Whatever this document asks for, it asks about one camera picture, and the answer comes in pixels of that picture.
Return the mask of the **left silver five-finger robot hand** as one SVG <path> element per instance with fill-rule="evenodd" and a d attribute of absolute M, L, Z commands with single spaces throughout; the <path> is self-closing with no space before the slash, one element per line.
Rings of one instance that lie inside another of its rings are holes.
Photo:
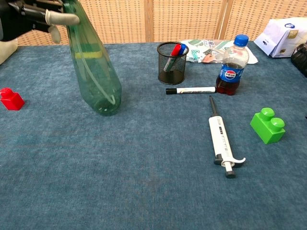
<path fill-rule="evenodd" d="M 8 42 L 32 30 L 51 35 L 61 42 L 57 25 L 77 25 L 80 19 L 63 11 L 61 0 L 2 0 L 0 2 L 0 40 Z"/>

